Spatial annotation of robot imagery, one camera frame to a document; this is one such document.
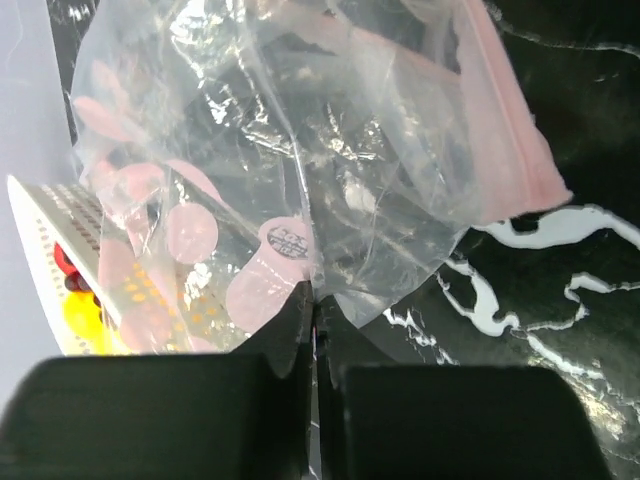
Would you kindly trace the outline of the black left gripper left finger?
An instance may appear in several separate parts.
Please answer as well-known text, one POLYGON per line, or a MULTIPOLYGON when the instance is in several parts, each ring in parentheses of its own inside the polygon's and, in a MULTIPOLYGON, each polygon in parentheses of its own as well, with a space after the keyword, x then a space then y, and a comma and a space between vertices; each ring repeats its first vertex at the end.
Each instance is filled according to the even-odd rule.
POLYGON ((5 479, 300 479, 309 469, 313 299, 227 353, 55 358, 1 418, 5 479))

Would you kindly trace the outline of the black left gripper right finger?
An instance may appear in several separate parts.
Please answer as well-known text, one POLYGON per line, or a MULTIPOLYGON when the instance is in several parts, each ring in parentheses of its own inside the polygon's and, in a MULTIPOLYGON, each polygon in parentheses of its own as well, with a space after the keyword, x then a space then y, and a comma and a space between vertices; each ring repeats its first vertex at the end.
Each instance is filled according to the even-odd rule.
POLYGON ((540 367, 393 361, 332 299, 315 308, 326 479, 607 479, 577 395, 540 367))

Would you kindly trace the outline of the yellow lemon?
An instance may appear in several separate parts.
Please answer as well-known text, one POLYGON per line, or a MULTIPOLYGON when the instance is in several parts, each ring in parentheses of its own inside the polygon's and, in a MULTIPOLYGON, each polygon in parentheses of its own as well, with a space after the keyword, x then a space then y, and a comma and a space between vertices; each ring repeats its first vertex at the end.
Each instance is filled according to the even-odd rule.
POLYGON ((70 330, 90 344, 93 352, 106 355, 107 329, 101 307, 91 292, 71 292, 63 303, 63 318, 70 330))

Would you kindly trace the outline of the clear pink-dotted zip bag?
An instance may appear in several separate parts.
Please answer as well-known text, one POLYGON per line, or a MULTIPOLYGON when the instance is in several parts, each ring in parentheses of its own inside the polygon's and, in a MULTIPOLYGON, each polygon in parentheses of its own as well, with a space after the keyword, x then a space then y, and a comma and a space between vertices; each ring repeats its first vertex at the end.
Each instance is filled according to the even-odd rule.
POLYGON ((134 352, 234 348, 302 283, 364 325, 571 196, 480 1, 103 1, 71 101, 134 352))

